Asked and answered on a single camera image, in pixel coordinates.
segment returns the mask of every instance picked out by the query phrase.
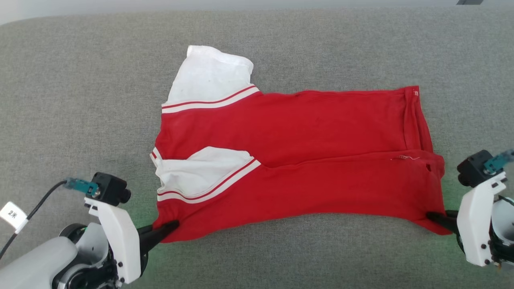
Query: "folded garment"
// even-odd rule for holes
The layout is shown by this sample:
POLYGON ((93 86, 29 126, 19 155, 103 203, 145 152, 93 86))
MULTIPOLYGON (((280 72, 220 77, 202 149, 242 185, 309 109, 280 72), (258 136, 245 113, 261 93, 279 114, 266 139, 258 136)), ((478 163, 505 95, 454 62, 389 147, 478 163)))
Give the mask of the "folded garment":
POLYGON ((164 242, 307 213, 394 216, 439 234, 443 158, 434 154, 419 88, 263 94, 253 64, 190 46, 162 106, 151 158, 161 179, 164 242))

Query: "small white tag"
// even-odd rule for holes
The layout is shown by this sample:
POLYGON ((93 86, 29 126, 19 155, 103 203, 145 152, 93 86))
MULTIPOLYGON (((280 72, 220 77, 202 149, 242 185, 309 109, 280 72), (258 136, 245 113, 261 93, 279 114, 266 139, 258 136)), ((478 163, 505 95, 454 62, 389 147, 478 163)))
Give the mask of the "small white tag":
POLYGON ((8 202, 0 211, 0 218, 11 224, 19 233, 21 229, 27 224, 27 215, 13 202, 8 202))

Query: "white background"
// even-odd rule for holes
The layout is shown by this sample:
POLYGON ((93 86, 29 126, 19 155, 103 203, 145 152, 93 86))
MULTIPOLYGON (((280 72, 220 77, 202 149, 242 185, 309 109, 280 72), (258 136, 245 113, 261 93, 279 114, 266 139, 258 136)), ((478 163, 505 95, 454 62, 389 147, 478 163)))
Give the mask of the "white background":
MULTIPOLYGON (((266 10, 356 6, 454 6, 457 0, 0 0, 0 24, 33 17, 163 10, 266 10)), ((484 0, 482 6, 514 5, 484 0)))

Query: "gray fabric surface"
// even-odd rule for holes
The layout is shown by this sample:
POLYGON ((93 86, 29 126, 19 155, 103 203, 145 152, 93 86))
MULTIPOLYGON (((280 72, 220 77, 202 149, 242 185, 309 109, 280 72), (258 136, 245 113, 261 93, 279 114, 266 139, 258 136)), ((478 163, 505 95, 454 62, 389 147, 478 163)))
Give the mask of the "gray fabric surface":
MULTIPOLYGON (((0 27, 0 204, 30 211, 66 176, 128 181, 137 226, 156 217, 148 157, 160 104, 189 44, 255 64, 264 92, 419 85, 448 209, 467 191, 456 165, 514 145, 514 8, 169 12, 51 17, 0 27)), ((512 195, 512 189, 506 193, 512 195)), ((59 190, 2 265, 91 220, 59 190)), ((0 244, 12 229, 0 222, 0 244)), ((405 220, 308 215, 161 244, 128 288, 507 288, 512 272, 466 262, 454 236, 405 220)))

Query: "black cable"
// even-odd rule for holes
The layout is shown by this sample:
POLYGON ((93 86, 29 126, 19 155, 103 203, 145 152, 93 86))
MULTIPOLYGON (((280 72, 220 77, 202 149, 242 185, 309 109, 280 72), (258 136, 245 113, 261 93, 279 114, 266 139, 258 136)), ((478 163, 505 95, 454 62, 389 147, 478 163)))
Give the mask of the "black cable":
MULTIPOLYGON (((30 212, 30 214, 28 214, 27 216, 27 220, 30 220, 32 218, 32 216, 34 216, 34 214, 39 210, 39 208, 41 208, 41 206, 43 205, 43 203, 46 201, 46 199, 53 193, 53 191, 56 190, 56 188, 58 188, 60 185, 63 185, 65 184, 66 181, 65 180, 62 180, 60 182, 58 182, 55 186, 53 186, 44 196, 43 198, 41 199, 41 201, 39 201, 39 203, 34 207, 34 209, 30 212)), ((14 241, 14 238, 16 238, 16 236, 18 236, 18 234, 14 233, 11 238, 9 238, 9 240, 7 241, 7 243, 5 244, 4 248, 2 248, 2 251, 0 251, 0 260, 2 259, 2 257, 4 256, 5 252, 7 251, 7 248, 9 248, 9 246, 11 245, 12 241, 14 241)))

